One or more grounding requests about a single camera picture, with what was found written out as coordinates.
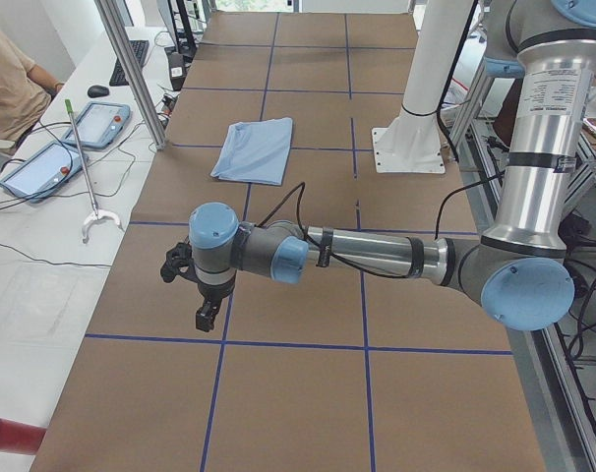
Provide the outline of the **light blue t-shirt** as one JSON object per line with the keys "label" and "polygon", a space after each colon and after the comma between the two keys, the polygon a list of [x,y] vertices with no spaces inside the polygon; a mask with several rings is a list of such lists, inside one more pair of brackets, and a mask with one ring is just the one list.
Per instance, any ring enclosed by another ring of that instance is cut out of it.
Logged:
{"label": "light blue t-shirt", "polygon": [[289,117],[231,124],[210,176],[223,181],[280,186],[292,130],[293,120]]}

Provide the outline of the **reacher grabber tool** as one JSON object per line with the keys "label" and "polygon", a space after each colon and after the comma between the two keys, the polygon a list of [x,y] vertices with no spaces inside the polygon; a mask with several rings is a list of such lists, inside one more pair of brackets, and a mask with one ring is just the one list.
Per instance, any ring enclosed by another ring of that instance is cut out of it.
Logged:
{"label": "reacher grabber tool", "polygon": [[91,212],[85,218],[83,226],[82,226],[82,240],[83,240],[84,244],[87,244],[89,242],[89,230],[94,224],[97,224],[102,220],[111,220],[114,222],[114,224],[120,230],[123,229],[123,225],[122,225],[121,218],[117,213],[110,211],[110,210],[103,209],[98,204],[96,195],[93,190],[92,182],[89,177],[88,160],[85,156],[85,153],[83,151],[83,147],[81,144],[80,134],[79,134],[78,126],[77,126],[77,120],[75,117],[75,113],[74,113],[74,110],[72,107],[71,100],[66,98],[64,100],[64,103],[65,103],[66,111],[69,116],[73,136],[75,138],[75,145],[77,148],[77,153],[81,159],[82,171],[83,171],[83,175],[84,175],[84,178],[85,178],[85,181],[87,184],[87,189],[88,189],[89,199],[90,199]]}

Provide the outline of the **teach pendant near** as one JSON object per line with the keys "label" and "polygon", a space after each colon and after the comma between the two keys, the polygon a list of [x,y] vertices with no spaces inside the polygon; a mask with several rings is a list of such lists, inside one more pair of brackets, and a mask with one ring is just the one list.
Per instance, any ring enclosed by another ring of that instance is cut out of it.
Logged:
{"label": "teach pendant near", "polygon": [[83,169],[78,150],[49,143],[0,180],[0,186],[14,197],[36,203],[47,199]]}

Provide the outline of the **teach pendant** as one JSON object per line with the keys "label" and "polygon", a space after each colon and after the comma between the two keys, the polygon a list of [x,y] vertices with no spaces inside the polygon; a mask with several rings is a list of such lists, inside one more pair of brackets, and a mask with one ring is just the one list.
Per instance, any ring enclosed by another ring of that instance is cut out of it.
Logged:
{"label": "teach pendant", "polygon": [[107,148],[122,132],[131,117],[127,104],[90,101],[80,113],[75,113],[75,124],[83,148]]}
{"label": "teach pendant", "polygon": [[47,199],[83,169],[78,150],[49,143],[0,180],[0,186],[14,197],[36,203]]}

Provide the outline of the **teach pendant far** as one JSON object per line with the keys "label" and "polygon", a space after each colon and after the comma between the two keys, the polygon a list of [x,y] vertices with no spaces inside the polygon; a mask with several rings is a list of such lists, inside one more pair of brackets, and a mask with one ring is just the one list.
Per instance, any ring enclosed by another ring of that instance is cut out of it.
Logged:
{"label": "teach pendant far", "polygon": [[127,104],[90,101],[80,113],[75,113],[75,124],[83,148],[107,148],[122,132],[131,117]]}

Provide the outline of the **red fire extinguisher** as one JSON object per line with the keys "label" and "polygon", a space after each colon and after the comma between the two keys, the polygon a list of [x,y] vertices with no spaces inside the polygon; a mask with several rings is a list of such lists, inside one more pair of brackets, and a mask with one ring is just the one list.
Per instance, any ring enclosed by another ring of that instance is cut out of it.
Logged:
{"label": "red fire extinguisher", "polygon": [[46,429],[0,418],[0,451],[35,455]]}

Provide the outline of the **black computer mouse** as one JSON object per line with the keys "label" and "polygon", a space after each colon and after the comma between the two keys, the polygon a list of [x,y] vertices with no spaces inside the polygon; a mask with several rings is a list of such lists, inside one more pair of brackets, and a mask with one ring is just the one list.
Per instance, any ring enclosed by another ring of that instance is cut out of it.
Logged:
{"label": "black computer mouse", "polygon": [[100,98],[110,95],[110,90],[106,86],[93,85],[87,90],[87,96],[89,98]]}

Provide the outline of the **seated person beige shirt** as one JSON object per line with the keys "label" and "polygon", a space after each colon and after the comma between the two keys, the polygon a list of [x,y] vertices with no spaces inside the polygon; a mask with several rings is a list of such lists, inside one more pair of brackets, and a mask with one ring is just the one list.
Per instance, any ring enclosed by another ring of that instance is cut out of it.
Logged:
{"label": "seated person beige shirt", "polygon": [[18,147],[63,86],[0,30],[0,140]]}

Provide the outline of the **aluminium frame post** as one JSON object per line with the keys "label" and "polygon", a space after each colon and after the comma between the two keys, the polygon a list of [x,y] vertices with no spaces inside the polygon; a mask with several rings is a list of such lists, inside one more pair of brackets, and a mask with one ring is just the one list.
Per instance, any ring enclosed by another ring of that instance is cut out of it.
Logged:
{"label": "aluminium frame post", "polygon": [[166,144],[164,128],[153,106],[141,66],[130,45],[116,2],[113,0],[95,0],[94,3],[115,55],[126,74],[133,97],[140,109],[152,141],[157,150],[163,150]]}

